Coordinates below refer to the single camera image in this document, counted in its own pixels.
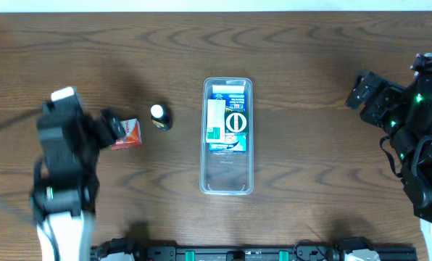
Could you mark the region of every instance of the toothpaste box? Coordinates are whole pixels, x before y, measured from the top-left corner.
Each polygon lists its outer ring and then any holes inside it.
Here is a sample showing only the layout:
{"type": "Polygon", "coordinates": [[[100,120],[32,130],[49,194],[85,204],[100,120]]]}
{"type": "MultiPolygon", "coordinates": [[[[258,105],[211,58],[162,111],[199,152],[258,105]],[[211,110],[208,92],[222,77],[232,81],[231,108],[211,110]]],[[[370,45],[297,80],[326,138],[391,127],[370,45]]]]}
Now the toothpaste box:
{"type": "Polygon", "coordinates": [[[225,110],[245,111],[245,94],[212,94],[211,99],[225,100],[225,110]]]}
{"type": "Polygon", "coordinates": [[[225,142],[209,144],[211,152],[246,152],[246,133],[226,133],[225,142]]]}
{"type": "Polygon", "coordinates": [[[123,120],[121,125],[126,131],[126,136],[119,138],[112,145],[112,150],[127,149],[142,145],[141,125],[137,119],[123,120]]]}

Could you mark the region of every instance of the green tape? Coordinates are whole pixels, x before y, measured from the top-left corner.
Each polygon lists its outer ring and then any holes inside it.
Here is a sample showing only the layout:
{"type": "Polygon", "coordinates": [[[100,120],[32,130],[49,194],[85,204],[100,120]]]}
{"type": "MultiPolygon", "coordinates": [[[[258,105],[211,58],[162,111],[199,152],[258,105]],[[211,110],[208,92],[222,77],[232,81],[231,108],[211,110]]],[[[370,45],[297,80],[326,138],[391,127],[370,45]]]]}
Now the green tape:
{"type": "Polygon", "coordinates": [[[288,252],[287,251],[279,251],[279,261],[288,261],[288,252]]]}
{"type": "Polygon", "coordinates": [[[186,251],[186,261],[195,261],[195,252],[194,251],[186,251]]]}

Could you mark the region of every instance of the clear plastic container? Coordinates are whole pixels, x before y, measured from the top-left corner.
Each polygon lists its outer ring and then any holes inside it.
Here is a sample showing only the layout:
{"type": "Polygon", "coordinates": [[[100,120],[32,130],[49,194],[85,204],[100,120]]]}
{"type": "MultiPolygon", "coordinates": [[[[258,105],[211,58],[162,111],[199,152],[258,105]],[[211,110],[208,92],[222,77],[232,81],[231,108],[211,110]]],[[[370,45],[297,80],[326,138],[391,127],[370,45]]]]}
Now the clear plastic container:
{"type": "MultiPolygon", "coordinates": [[[[220,107],[215,109],[218,111],[217,115],[220,115],[220,107]]],[[[248,78],[208,78],[204,82],[204,93],[203,93],[203,113],[202,113],[202,148],[201,148],[201,159],[200,159],[200,190],[205,194],[213,195],[247,195],[253,191],[253,89],[252,82],[248,78]],[[212,126],[214,125],[213,115],[208,117],[209,107],[215,108],[211,101],[211,105],[208,105],[209,99],[216,99],[217,94],[242,94],[244,95],[244,104],[241,105],[226,105],[225,107],[225,125],[234,123],[234,118],[237,118],[237,129],[244,128],[246,133],[229,133],[233,131],[232,127],[225,127],[224,135],[226,138],[233,138],[234,135],[241,136],[237,137],[239,141],[235,144],[243,144],[242,147],[245,149],[238,148],[238,151],[232,151],[230,149],[221,149],[219,145],[225,146],[227,140],[222,143],[208,142],[208,137],[220,138],[217,134],[213,136],[208,134],[207,131],[213,132],[212,126]],[[243,116],[230,116],[233,112],[240,112],[243,116]]]]}

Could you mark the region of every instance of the white bottle cap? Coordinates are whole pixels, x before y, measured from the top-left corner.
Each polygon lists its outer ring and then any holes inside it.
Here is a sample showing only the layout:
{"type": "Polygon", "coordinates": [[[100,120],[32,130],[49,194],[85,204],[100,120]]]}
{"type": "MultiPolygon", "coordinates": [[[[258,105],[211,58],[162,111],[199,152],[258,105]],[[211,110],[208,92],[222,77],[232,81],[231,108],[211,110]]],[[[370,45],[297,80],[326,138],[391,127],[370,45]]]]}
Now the white bottle cap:
{"type": "Polygon", "coordinates": [[[150,112],[151,112],[151,116],[153,116],[155,118],[161,118],[161,117],[163,117],[163,114],[165,113],[165,111],[163,110],[163,107],[159,104],[153,105],[150,109],[150,112]]]}

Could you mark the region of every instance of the white circle logo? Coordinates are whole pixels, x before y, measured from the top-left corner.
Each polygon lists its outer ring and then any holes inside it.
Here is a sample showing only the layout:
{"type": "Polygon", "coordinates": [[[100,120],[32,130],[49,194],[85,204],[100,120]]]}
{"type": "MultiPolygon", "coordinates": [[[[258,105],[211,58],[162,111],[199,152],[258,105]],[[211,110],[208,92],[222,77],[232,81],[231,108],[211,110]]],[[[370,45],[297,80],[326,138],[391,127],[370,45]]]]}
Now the white circle logo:
{"type": "Polygon", "coordinates": [[[225,125],[230,131],[239,133],[246,128],[246,118],[243,114],[234,112],[233,114],[229,115],[227,119],[225,119],[225,125]]]}

